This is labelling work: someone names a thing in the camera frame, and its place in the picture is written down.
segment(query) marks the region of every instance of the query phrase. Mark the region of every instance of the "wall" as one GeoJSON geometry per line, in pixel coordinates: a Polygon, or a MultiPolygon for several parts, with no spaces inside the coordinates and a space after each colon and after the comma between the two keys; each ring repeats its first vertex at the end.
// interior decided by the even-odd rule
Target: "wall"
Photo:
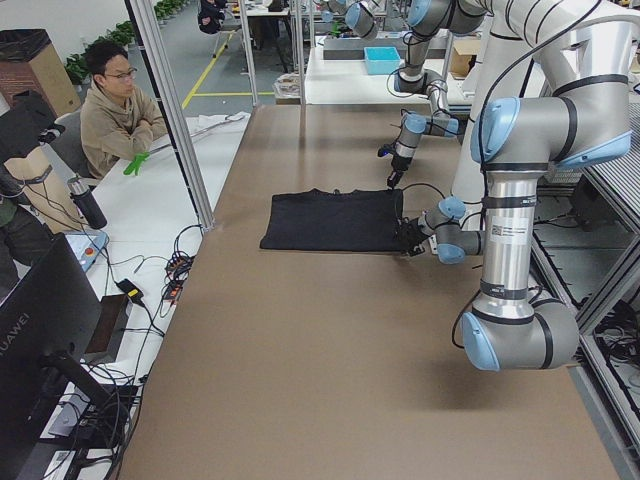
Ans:
{"type": "Polygon", "coordinates": [[[63,61],[128,18],[124,0],[0,1],[0,30],[44,28],[63,61]]]}

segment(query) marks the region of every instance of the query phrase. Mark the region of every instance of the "huawei logo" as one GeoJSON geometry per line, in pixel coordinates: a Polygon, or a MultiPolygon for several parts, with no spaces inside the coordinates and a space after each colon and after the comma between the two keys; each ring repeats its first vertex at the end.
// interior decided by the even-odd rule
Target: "huawei logo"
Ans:
{"type": "Polygon", "coordinates": [[[20,332],[29,321],[30,317],[26,313],[23,313],[18,317],[16,323],[13,324],[11,330],[4,334],[0,339],[0,357],[4,357],[4,354],[9,350],[13,341],[18,338],[20,332]]]}

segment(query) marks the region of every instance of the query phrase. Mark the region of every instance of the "beige hoodie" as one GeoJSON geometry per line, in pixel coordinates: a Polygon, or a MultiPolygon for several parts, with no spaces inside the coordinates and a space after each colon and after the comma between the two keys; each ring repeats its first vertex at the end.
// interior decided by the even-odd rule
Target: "beige hoodie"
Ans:
{"type": "Polygon", "coordinates": [[[89,171],[104,177],[120,158],[133,160],[149,150],[151,142],[167,133],[156,102],[136,85],[126,108],[107,97],[94,82],[80,113],[82,148],[89,160],[89,171]],[[145,119],[150,124],[138,126],[145,119]]]}

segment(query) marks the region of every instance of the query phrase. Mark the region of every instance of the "aluminum rail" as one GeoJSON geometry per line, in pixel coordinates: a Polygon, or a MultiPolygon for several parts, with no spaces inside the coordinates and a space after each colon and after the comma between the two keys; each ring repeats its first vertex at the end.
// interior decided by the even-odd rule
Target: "aluminum rail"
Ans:
{"type": "Polygon", "coordinates": [[[175,81],[162,43],[155,11],[149,0],[125,0],[125,5],[149,72],[151,86],[158,99],[158,106],[167,122],[169,139],[189,198],[202,225],[202,230],[209,231],[215,224],[213,211],[189,135],[189,128],[178,101],[175,81]]]}

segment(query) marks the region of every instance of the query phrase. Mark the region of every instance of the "chair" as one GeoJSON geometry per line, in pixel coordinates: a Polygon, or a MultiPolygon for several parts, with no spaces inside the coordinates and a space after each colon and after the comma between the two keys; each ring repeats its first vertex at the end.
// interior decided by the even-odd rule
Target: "chair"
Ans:
{"type": "Polygon", "coordinates": [[[89,173],[89,161],[82,149],[80,110],[60,117],[56,120],[56,124],[62,125],[65,131],[51,142],[51,148],[74,173],[86,180],[85,183],[97,184],[97,180],[89,173]]]}

